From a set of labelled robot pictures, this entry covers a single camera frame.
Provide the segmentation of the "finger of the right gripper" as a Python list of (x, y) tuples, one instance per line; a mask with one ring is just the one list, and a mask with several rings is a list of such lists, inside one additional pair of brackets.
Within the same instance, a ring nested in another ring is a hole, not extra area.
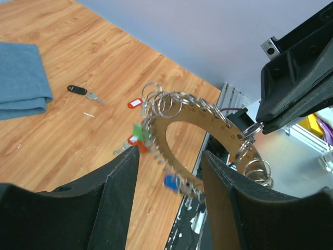
[(332, 97), (332, 39), (305, 39), (261, 70), (258, 122), (289, 122)]
[(274, 116), (272, 114), (273, 106), (262, 105), (261, 122), (264, 123), (262, 132), (263, 134), (270, 134), (299, 118), (304, 118), (306, 115), (330, 106), (332, 104), (294, 104), (279, 115)]

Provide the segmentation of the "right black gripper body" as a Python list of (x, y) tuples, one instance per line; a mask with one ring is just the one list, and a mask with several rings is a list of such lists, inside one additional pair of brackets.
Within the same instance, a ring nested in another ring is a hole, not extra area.
[(294, 28), (280, 39), (271, 37), (266, 40), (261, 48), (270, 60), (304, 42), (311, 46), (332, 39), (332, 3), (311, 16), (305, 22)]

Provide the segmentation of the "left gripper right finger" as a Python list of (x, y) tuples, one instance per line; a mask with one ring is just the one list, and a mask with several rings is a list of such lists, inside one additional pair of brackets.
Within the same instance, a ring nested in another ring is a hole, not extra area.
[(214, 249), (332, 249), (332, 190), (297, 198), (201, 158)]

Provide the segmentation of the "metal disc with keyrings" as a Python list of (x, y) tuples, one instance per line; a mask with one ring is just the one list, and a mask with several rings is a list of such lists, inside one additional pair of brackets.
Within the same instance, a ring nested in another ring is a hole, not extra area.
[(254, 137), (262, 131), (262, 123), (254, 123), (241, 130), (216, 104), (189, 93), (166, 91), (157, 82), (148, 82), (143, 88), (151, 86), (154, 90), (142, 93), (147, 109), (140, 122), (150, 132), (150, 137), (140, 142), (148, 152), (156, 155), (167, 174), (180, 177), (178, 194), (195, 197), (201, 203), (205, 201), (203, 181), (177, 159), (168, 143), (167, 130), (177, 122), (193, 125), (210, 134), (227, 150), (238, 173), (262, 186), (273, 187), (270, 164), (254, 146)]

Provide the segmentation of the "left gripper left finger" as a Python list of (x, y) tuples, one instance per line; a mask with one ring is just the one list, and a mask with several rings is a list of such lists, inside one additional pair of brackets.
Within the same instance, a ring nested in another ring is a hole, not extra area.
[(57, 187), (1, 184), (1, 249), (125, 249), (139, 150)]

